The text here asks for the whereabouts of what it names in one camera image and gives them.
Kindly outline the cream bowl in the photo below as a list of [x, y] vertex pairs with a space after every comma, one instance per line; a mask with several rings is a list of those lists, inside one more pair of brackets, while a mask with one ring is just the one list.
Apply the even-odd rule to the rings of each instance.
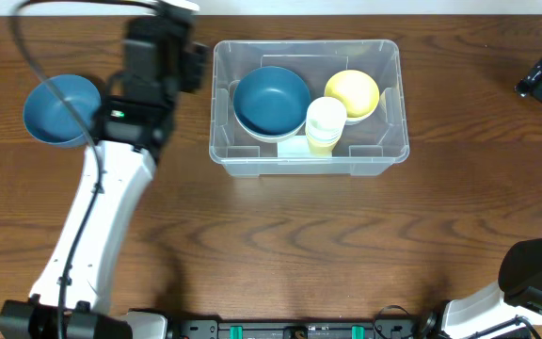
[[281, 135], [265, 135], [265, 134], [261, 134], [261, 133], [258, 133], [258, 132], [255, 132], [254, 130], [251, 130], [249, 129], [240, 119], [238, 116], [235, 116], [236, 118], [236, 121], [238, 122], [238, 124], [245, 130], [245, 132], [253, 137], [254, 139], [260, 141], [260, 142], [265, 142], [265, 143], [279, 143], [279, 142], [282, 142], [282, 141], [285, 141], [291, 137], [294, 137], [298, 132], [299, 130], [305, 126], [305, 122], [301, 122], [294, 130], [288, 132], [288, 133], [285, 133], [285, 134], [281, 134]]

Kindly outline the yellow cup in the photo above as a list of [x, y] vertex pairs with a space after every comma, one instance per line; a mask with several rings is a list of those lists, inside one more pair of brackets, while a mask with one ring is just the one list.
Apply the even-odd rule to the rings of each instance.
[[307, 141], [312, 147], [334, 147], [339, 140], [339, 138], [333, 138], [331, 140], [320, 140], [311, 136], [307, 136]]
[[314, 156], [331, 157], [332, 152], [336, 146], [336, 142], [333, 143], [317, 143], [311, 140], [308, 141], [310, 153]]

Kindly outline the light blue cup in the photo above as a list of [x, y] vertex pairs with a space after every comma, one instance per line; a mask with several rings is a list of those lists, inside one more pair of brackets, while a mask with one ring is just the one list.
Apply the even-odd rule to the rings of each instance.
[[331, 140], [333, 138], [341, 138], [341, 133], [314, 133], [312, 130], [306, 131], [306, 136], [311, 136], [320, 140]]

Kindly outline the cream cup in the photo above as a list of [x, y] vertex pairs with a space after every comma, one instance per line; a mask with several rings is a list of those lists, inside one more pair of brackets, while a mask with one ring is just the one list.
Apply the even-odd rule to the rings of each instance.
[[333, 97], [315, 99], [307, 110], [307, 125], [323, 132], [341, 132], [346, 120], [346, 107]]

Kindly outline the dark blue bowl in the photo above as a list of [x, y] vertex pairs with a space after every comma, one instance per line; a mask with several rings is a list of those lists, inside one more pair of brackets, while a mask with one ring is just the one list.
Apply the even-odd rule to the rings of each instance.
[[281, 135], [305, 121], [311, 93], [297, 73], [265, 66], [248, 73], [238, 83], [232, 103], [235, 116], [249, 129]]
[[[101, 105], [96, 86], [76, 74], [61, 74], [51, 81], [77, 110], [84, 123], [89, 125]], [[44, 84], [39, 84], [27, 97], [23, 119], [27, 132], [43, 143], [59, 148], [79, 147], [87, 143], [71, 113]]]

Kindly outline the yellow small bowl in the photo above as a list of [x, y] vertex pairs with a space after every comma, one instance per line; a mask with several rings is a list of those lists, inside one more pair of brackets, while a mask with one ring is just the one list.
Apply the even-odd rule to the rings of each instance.
[[362, 120], [379, 104], [379, 86], [367, 73], [346, 70], [335, 73], [326, 83], [324, 95], [339, 100], [350, 120]]

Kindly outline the white small bowl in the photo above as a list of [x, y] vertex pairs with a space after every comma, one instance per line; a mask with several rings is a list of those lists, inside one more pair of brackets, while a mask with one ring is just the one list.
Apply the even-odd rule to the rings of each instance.
[[366, 120], [367, 118], [371, 117], [372, 115], [373, 115], [373, 111], [370, 111], [367, 114], [359, 116], [359, 117], [348, 117], [346, 119], [345, 125], [350, 126], [350, 125], [358, 124], [358, 123]]

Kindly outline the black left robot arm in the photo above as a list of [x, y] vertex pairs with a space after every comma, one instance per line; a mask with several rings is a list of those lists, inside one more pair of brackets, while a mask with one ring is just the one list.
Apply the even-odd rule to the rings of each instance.
[[115, 266], [132, 215], [153, 179], [183, 92], [202, 82], [207, 49], [190, 40], [194, 13], [168, 4], [129, 21], [120, 94], [106, 94], [85, 128], [79, 187], [62, 233], [27, 300], [0, 313], [6, 338], [174, 338], [156, 311], [109, 313]]

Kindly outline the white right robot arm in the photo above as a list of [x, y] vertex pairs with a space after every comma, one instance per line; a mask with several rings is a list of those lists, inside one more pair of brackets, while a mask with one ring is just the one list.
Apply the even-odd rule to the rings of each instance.
[[[542, 104], [542, 57], [515, 86]], [[413, 338], [541, 338], [542, 238], [521, 241], [504, 256], [498, 280], [464, 299], [447, 301], [416, 325]]]

